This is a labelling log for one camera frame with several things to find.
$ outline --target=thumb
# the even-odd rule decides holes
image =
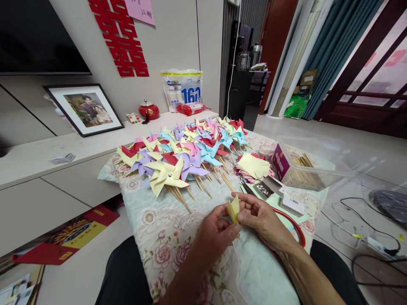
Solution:
[[[221,233],[224,244],[229,245],[234,241],[242,227],[239,224],[230,225]]]
[[[252,227],[253,229],[256,229],[259,223],[258,217],[242,212],[238,213],[237,220],[241,224]]]

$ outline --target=green bag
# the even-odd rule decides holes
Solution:
[[[300,119],[310,98],[311,95],[309,94],[293,94],[284,112],[284,116]]]

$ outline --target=pink note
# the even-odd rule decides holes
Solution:
[[[156,25],[151,0],[125,0],[125,2],[130,17],[151,25]]]

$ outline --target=red package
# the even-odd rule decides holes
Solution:
[[[181,104],[178,105],[176,110],[182,114],[185,114],[186,116],[191,116],[193,114],[198,114],[205,109],[210,109],[206,107],[204,104],[195,102],[195,103],[188,103],[188,104]]]

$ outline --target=hand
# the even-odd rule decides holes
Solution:
[[[250,194],[233,192],[240,199],[237,220],[257,231],[263,242],[277,252],[298,246],[298,242],[264,200]]]
[[[240,225],[232,225],[222,218],[228,216],[226,207],[227,203],[218,205],[204,218],[188,254],[205,271],[209,271],[217,263],[240,231]]]

